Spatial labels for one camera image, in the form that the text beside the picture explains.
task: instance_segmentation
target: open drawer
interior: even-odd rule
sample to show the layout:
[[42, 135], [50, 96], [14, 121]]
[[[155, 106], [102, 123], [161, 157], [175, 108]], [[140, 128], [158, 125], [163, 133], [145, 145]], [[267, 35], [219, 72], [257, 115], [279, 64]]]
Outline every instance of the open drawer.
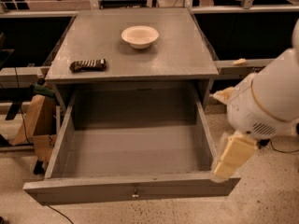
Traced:
[[77, 86], [43, 181], [24, 190], [42, 204], [228, 195], [210, 180], [215, 155], [192, 83]]

